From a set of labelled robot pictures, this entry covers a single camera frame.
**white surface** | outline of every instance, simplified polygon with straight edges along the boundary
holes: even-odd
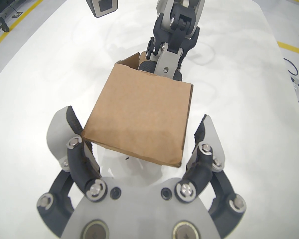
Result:
[[[0,74],[0,238],[54,238],[36,211],[60,170],[46,145],[50,120],[72,105],[86,123],[114,62],[146,48],[155,5],[119,0],[117,12],[96,19],[85,0],[68,0]],[[209,114],[226,154],[225,172],[247,202],[228,238],[299,239],[299,108],[266,19],[250,0],[206,0],[199,26],[199,41],[182,67],[183,80],[194,84],[184,166],[193,134]],[[146,162],[131,169],[136,160],[100,148],[97,156],[103,175],[110,168],[117,178],[141,176],[129,178],[135,185],[184,172],[184,166]],[[76,206],[81,194],[71,194]],[[209,207],[211,190],[201,198]]]

